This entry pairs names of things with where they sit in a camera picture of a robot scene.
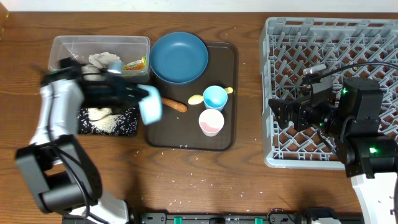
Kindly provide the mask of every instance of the white wall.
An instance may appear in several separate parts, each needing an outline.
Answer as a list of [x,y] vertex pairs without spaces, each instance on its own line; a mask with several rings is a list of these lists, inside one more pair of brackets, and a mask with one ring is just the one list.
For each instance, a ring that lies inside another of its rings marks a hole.
[[0,0],[9,11],[398,12],[398,0]]

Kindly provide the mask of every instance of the clear plastic storage box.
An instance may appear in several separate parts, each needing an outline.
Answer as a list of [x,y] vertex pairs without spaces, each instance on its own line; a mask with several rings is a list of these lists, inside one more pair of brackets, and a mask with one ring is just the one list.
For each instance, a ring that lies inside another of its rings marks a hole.
[[142,70],[123,71],[123,77],[134,83],[149,81],[149,51],[148,37],[138,36],[103,36],[103,35],[75,35],[58,36],[52,44],[49,70],[59,69],[58,61],[71,57],[80,63],[89,63],[91,54],[109,52],[120,57],[123,63],[147,58],[146,67]]
[[[272,17],[259,39],[263,90],[262,142],[269,167],[344,169],[321,142],[316,130],[297,132],[292,123],[280,129],[268,99],[294,99],[302,86],[302,70],[324,63],[334,70],[351,63],[398,64],[398,21]],[[376,80],[384,92],[379,131],[398,140],[398,71],[386,67],[347,69],[332,75],[340,98],[343,77]]]

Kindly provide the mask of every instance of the yellow spoon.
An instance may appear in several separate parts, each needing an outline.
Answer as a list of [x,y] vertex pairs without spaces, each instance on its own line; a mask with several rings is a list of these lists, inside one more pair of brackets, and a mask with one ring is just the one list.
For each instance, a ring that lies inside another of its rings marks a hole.
[[[234,89],[232,87],[227,87],[224,89],[227,94],[233,93]],[[193,95],[188,99],[188,104],[189,105],[197,105],[199,103],[203,102],[203,96],[202,95]]]

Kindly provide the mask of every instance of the dish rack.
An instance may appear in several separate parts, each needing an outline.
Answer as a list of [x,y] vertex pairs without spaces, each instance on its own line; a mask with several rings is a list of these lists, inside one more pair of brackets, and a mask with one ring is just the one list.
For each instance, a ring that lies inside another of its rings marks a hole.
[[[268,106],[270,98],[295,99],[302,70],[324,63],[334,70],[361,62],[398,64],[398,21],[271,17],[261,32],[262,140],[269,167],[344,169],[321,142],[314,128],[297,132],[293,123],[282,130]],[[398,72],[378,66],[347,69],[332,75],[337,104],[343,77],[377,80],[384,92],[379,131],[398,139]]]

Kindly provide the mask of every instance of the blue cup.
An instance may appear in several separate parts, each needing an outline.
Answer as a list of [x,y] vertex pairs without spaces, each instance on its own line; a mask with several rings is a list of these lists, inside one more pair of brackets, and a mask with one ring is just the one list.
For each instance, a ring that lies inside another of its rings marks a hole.
[[220,86],[210,86],[203,93],[206,109],[221,111],[228,100],[226,91]]

